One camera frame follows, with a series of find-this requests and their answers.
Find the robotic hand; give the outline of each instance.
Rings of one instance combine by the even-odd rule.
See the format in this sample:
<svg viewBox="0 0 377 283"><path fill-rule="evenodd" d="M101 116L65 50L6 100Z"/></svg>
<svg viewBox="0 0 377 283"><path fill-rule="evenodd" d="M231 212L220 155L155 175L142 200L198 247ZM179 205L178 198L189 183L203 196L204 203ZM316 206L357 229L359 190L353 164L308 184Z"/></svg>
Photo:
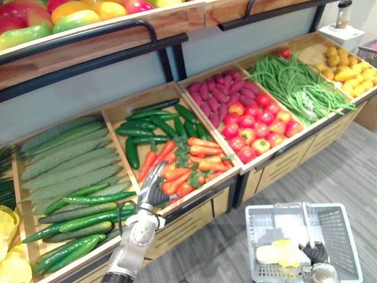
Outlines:
<svg viewBox="0 0 377 283"><path fill-rule="evenodd" d="M138 212L126 220L122 240L111 255L102 283L132 283L143 263L144 254L165 219L153 212L153 207L178 196L167 196L160 189L161 174L167 162L161 162L147 176L138 196Z"/></svg>

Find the gray carpet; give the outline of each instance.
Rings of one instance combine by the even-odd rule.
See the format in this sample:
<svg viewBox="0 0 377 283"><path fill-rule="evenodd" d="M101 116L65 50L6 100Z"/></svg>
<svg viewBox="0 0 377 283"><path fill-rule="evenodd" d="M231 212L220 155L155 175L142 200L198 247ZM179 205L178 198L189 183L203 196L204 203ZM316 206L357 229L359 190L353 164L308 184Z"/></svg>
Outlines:
<svg viewBox="0 0 377 283"><path fill-rule="evenodd" d="M244 209L277 202L345 205L365 283L377 280L377 133L352 123L315 157L141 270L137 283L251 282Z"/></svg>

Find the tomato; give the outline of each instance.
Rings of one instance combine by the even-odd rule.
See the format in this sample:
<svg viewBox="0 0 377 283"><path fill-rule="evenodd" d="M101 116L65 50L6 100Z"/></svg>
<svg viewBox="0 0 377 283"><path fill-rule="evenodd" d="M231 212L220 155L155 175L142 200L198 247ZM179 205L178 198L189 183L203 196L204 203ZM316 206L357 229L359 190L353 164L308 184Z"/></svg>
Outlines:
<svg viewBox="0 0 377 283"><path fill-rule="evenodd" d="M253 129L243 129L240 134L245 139L246 145L248 146L256 139L255 131Z"/></svg>
<svg viewBox="0 0 377 283"><path fill-rule="evenodd" d="M267 105L270 104L270 97L267 93L259 93L257 94L257 105L260 107L260 108L265 108L267 107Z"/></svg>
<svg viewBox="0 0 377 283"><path fill-rule="evenodd" d="M292 56L292 51L289 49L289 47L284 47L280 52L280 56L284 57L285 59L288 59Z"/></svg>
<svg viewBox="0 0 377 283"><path fill-rule="evenodd" d="M257 121L259 123L263 123L263 124L266 124L266 125L272 124L274 119L275 118L273 117L273 114L271 112L266 111L266 110L263 111L262 113L259 113L258 117L257 117Z"/></svg>
<svg viewBox="0 0 377 283"><path fill-rule="evenodd" d="M229 146L234 152L239 152L242 147L246 145L246 142L241 137L234 137L229 141Z"/></svg>
<svg viewBox="0 0 377 283"><path fill-rule="evenodd" d="M257 151L249 146L245 146L238 152L237 156L244 164L246 164L257 157Z"/></svg>
<svg viewBox="0 0 377 283"><path fill-rule="evenodd" d="M249 105L245 108L245 114L251 115L254 118L258 116L260 110L257 105Z"/></svg>
<svg viewBox="0 0 377 283"><path fill-rule="evenodd" d="M253 128L255 124L255 118L251 115L244 115L240 118L238 125L245 129L245 128Z"/></svg>
<svg viewBox="0 0 377 283"><path fill-rule="evenodd" d="M303 127L299 122L294 120L287 123L285 135L287 137L292 137L293 135L297 134L298 132L302 131Z"/></svg>
<svg viewBox="0 0 377 283"><path fill-rule="evenodd" d="M228 124L223 128L223 135L227 139L231 139L238 136L240 132L240 127L237 124Z"/></svg>
<svg viewBox="0 0 377 283"><path fill-rule="evenodd" d="M283 141L285 141L287 138L283 134L279 133L270 133L267 136L267 141L270 143L271 147L278 146L281 144Z"/></svg>
<svg viewBox="0 0 377 283"><path fill-rule="evenodd" d="M238 124L239 121L240 121L240 116L234 113L229 113L227 116L225 116L223 122L225 125L228 125L228 124Z"/></svg>
<svg viewBox="0 0 377 283"><path fill-rule="evenodd" d="M285 128L286 126L284 122L280 120L276 120L269 127L270 131L274 131L275 133L279 133L279 134L285 134Z"/></svg>
<svg viewBox="0 0 377 283"><path fill-rule="evenodd" d="M245 108L240 102L233 103L231 106L229 106L228 113L234 113L238 116L242 116L245 111Z"/></svg>
<svg viewBox="0 0 377 283"><path fill-rule="evenodd" d="M291 121L292 115L288 111L280 110L276 115L276 120L283 121L285 124Z"/></svg>
<svg viewBox="0 0 377 283"><path fill-rule="evenodd" d="M267 152L271 148L271 145L265 139L257 139L253 142L252 148L254 148L255 151L257 151L258 155L261 155L261 154Z"/></svg>
<svg viewBox="0 0 377 283"><path fill-rule="evenodd" d="M254 131L257 139L266 137L270 133L269 127L263 123L255 123Z"/></svg>
<svg viewBox="0 0 377 283"><path fill-rule="evenodd" d="M277 104L277 102L271 102L267 107L264 109L268 112L271 112L274 117L278 114L278 112L281 110L280 106Z"/></svg>

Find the white plastic basket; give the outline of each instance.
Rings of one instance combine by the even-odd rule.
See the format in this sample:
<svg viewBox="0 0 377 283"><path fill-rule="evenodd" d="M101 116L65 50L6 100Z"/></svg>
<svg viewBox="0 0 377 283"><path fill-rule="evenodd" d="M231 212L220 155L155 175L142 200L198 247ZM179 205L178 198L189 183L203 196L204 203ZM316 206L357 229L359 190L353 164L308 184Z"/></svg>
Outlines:
<svg viewBox="0 0 377 283"><path fill-rule="evenodd" d="M340 203L306 204L308 226L301 203L251 205L246 208L247 241L249 244L252 279L255 282L303 282L298 268L282 268L278 264L259 264L256 249L280 239L291 238L302 245L310 237L322 242L330 263L336 268L342 283L362 283L358 253L345 207Z"/></svg>

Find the drawer front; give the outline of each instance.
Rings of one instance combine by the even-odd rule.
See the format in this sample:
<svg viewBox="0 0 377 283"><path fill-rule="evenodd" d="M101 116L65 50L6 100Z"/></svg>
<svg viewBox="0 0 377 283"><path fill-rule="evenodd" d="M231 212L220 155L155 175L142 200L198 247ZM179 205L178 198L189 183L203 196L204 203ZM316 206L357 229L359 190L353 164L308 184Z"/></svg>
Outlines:
<svg viewBox="0 0 377 283"><path fill-rule="evenodd" d="M309 138L265 167L256 193L261 192L269 184L279 180L285 174L296 168L313 141L314 137Z"/></svg>
<svg viewBox="0 0 377 283"><path fill-rule="evenodd" d="M255 195L255 191L257 190L258 183L260 177L262 175L263 170L259 170L249 174L249 177L246 182L245 191L242 197L242 202L245 200L250 199L253 195Z"/></svg>

